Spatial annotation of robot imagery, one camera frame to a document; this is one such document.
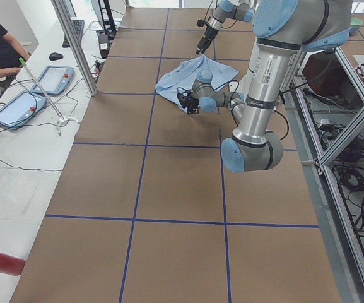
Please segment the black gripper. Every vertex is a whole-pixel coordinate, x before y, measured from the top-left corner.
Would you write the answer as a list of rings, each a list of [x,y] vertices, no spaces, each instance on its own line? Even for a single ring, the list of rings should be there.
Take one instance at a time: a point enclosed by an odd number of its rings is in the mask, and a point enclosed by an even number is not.
[[[191,97],[191,101],[187,108],[187,114],[198,114],[199,113],[199,102],[198,99]]]
[[[220,28],[215,25],[206,25],[204,37],[202,37],[197,45],[196,54],[204,54],[206,50],[211,46],[212,41],[216,38]]]

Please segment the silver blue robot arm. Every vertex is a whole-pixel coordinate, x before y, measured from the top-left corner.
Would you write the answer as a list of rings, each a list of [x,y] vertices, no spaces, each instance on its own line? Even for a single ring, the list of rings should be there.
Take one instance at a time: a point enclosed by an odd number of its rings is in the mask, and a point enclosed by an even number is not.
[[[238,4],[233,4],[227,0],[221,1],[208,20],[199,19],[197,21],[197,26],[206,26],[206,30],[197,45],[196,54],[205,53],[212,41],[216,38],[218,32],[222,29],[226,19],[249,23],[254,13],[255,9],[251,6],[250,1],[239,1]]]
[[[232,135],[221,144],[221,157],[232,172],[268,170],[279,164],[283,147],[267,129],[291,57],[297,52],[324,51],[343,45],[349,37],[351,1],[222,1],[206,22],[197,46],[203,53],[226,19],[251,22],[256,36],[245,81],[245,94],[216,91],[212,72],[198,72],[186,93],[185,108],[209,112],[226,107],[237,121]]]

